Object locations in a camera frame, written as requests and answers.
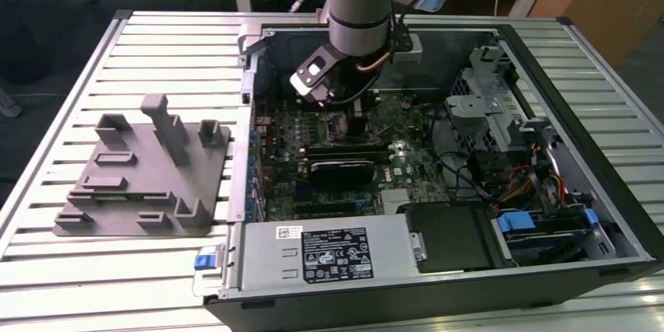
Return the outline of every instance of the red wire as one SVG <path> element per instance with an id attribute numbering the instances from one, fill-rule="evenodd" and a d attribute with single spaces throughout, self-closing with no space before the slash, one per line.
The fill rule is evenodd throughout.
<path id="1" fill-rule="evenodd" d="M 531 167 L 529 165 L 521 165 L 521 166 L 517 166 L 512 169 L 512 172 L 509 173 L 509 186 L 508 186 L 508 190 L 512 189 L 512 183 L 513 183 L 513 177 L 515 177 L 515 172 L 520 169 L 527 169 L 528 167 Z"/>

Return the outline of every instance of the gray floor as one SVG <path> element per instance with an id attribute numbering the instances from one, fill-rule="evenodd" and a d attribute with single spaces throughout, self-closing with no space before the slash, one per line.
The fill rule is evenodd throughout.
<path id="1" fill-rule="evenodd" d="M 287 9 L 292 0 L 260 0 L 263 11 Z M 309 0 L 313 9 L 319 0 Z M 19 118 L 0 117 L 0 204 L 49 127 L 116 9 L 235 11 L 233 0 L 0 0 L 0 17 L 19 16 L 49 56 L 51 74 L 28 86 L 8 85 L 7 93 L 23 107 Z M 664 25 L 644 39 L 619 73 L 653 113 L 664 121 Z"/>

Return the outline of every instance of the gray plastic base plate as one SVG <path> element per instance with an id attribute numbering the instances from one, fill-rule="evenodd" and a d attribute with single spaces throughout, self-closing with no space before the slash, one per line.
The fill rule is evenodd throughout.
<path id="1" fill-rule="evenodd" d="M 123 116 L 103 118 L 100 124 L 104 120 L 119 123 L 116 129 L 113 124 L 97 126 L 97 133 L 100 127 L 111 127 L 115 143 L 97 143 L 55 220 L 57 236 L 203 236 L 209 232 L 231 130 L 216 121 L 183 125 L 176 116 L 171 119 L 187 133 L 188 161 L 180 166 L 157 139 L 155 125 L 128 128 Z M 208 137 L 201 136 L 201 128 Z M 213 145 L 211 129 L 216 129 L 213 140 L 223 135 L 223 142 Z"/>

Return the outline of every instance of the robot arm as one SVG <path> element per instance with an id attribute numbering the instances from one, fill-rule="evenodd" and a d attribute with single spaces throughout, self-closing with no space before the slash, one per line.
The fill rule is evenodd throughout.
<path id="1" fill-rule="evenodd" d="M 395 1 L 419 1 L 419 6 L 427 0 Z M 427 2 L 429 8 L 437 1 L 441 5 L 443 0 Z M 371 73 L 389 60 L 395 49 L 391 35 L 399 26 L 391 27 L 391 14 L 392 0 L 329 0 L 329 43 L 316 50 L 291 77 L 292 86 L 308 101 L 323 107 L 335 102 L 335 86 L 348 86 L 348 82 L 340 81 L 356 80 L 344 71 L 357 69 L 351 73 L 360 72 L 372 81 Z"/>

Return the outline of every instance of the aluminum slotted table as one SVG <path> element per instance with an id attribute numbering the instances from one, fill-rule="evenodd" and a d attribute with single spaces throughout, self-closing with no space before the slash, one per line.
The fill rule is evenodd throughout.
<path id="1" fill-rule="evenodd" d="M 57 237 L 53 218 L 96 143 L 103 113 L 148 121 L 143 94 L 165 93 L 183 121 L 241 132 L 236 46 L 244 23 L 308 23 L 313 15 L 119 12 L 0 211 L 0 331 L 228 330 L 192 293 L 195 254 L 224 240 L 233 183 L 231 144 L 216 225 L 203 238 Z M 664 130 L 573 26 L 555 19 L 413 16 L 409 24 L 511 23 L 656 223 L 664 224 Z M 524 91 L 527 100 L 536 102 Z M 533 105 L 536 113 L 541 109 Z M 208 279 L 215 282 L 215 275 Z M 377 330 L 660 330 L 664 281 L 605 286 L 563 305 L 387 324 Z M 363 330 L 353 327 L 345 330 Z"/>

